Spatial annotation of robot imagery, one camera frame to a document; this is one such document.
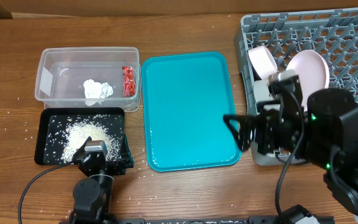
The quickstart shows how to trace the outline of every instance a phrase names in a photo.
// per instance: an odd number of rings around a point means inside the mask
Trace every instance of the teal tray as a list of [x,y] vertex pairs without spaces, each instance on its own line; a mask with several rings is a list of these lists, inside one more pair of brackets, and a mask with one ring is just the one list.
[[235,114],[226,59],[217,52],[146,60],[142,67],[147,161],[159,172],[235,164],[223,122]]

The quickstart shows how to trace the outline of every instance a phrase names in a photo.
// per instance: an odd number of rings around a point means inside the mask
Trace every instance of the crumpled paper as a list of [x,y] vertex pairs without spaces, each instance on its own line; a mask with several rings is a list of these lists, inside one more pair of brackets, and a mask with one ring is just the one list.
[[[84,82],[85,98],[87,99],[105,99],[112,95],[113,90],[109,83],[95,82],[89,79]],[[104,100],[85,100],[87,106],[93,106],[95,103],[101,104]]]

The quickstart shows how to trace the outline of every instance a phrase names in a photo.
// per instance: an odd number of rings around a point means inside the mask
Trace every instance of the black cable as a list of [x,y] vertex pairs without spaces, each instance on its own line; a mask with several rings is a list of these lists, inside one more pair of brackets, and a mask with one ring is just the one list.
[[337,146],[332,146],[331,147],[331,150],[329,152],[329,169],[328,169],[328,172],[329,172],[329,176],[331,177],[331,180],[333,180],[334,184],[336,186],[339,186],[338,184],[338,181],[336,180],[336,176],[335,176],[335,173],[334,173],[334,158],[336,156],[337,153],[339,153],[340,148],[337,147]]
[[301,109],[301,106],[298,102],[298,100],[296,99],[295,95],[293,93],[291,93],[290,91],[288,91],[286,88],[284,88],[282,85],[281,85],[281,88],[283,91],[285,91],[288,95],[290,95],[292,98],[293,98],[293,101],[294,103],[296,104],[296,107],[298,109],[298,113],[299,113],[299,119],[300,119],[300,122],[301,122],[301,134],[300,134],[300,137],[299,137],[299,140],[293,150],[293,152],[291,153],[290,157],[288,158],[288,160],[285,162],[285,165],[284,165],[284,168],[281,172],[281,175],[280,175],[280,178],[278,179],[278,182],[277,182],[277,186],[276,186],[276,193],[275,193],[275,206],[276,206],[276,210],[277,210],[277,213],[278,213],[278,217],[279,217],[279,221],[281,222],[283,220],[283,212],[281,211],[281,208],[280,208],[280,191],[281,191],[281,186],[283,184],[283,180],[284,180],[284,176],[285,176],[285,173],[287,172],[288,170],[288,167],[290,166],[290,163],[293,159],[293,157],[295,156],[300,144],[302,143],[302,140],[304,138],[304,135],[305,135],[305,124],[304,124],[304,121],[303,121],[303,113],[302,113],[302,109]]
[[54,171],[57,170],[59,168],[68,166],[70,164],[72,164],[73,162],[66,162],[65,164],[50,168],[48,170],[43,171],[42,173],[38,174],[37,176],[35,176],[30,182],[29,184],[27,184],[27,186],[25,187],[22,197],[20,198],[19,201],[19,209],[17,210],[17,219],[19,220],[19,224],[22,224],[22,205],[23,205],[23,200],[24,200],[24,196],[27,193],[28,189],[30,188],[30,186],[32,185],[32,183],[34,183],[34,181],[36,181],[38,178],[40,178],[41,176],[43,176],[44,174],[49,173],[50,171]]
[[280,110],[278,111],[278,118],[281,120],[283,118],[284,113],[284,101],[283,96],[280,97]]

